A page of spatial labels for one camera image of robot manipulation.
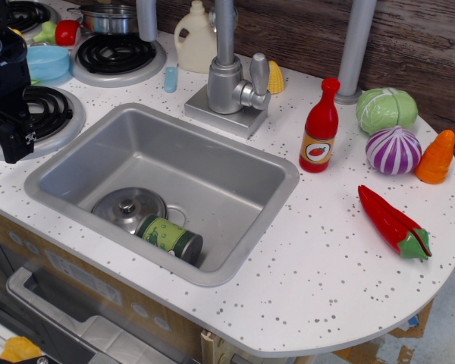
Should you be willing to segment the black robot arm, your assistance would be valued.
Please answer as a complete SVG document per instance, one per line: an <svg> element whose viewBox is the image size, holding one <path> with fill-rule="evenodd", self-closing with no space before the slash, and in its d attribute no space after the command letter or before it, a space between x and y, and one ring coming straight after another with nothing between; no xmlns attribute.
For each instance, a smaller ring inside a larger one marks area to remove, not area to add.
<svg viewBox="0 0 455 364"><path fill-rule="evenodd" d="M30 85L27 45L8 28L8 3L0 1L0 146L10 164L34 150L36 132L24 99Z"/></svg>

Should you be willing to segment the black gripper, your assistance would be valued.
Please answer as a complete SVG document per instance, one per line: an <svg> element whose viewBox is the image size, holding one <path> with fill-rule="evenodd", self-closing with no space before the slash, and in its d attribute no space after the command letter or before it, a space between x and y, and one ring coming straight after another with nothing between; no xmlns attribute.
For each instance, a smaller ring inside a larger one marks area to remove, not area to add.
<svg viewBox="0 0 455 364"><path fill-rule="evenodd" d="M24 100L29 86L27 45L21 36L5 28L0 31L0 145L8 164L34 150L36 132Z"/></svg>

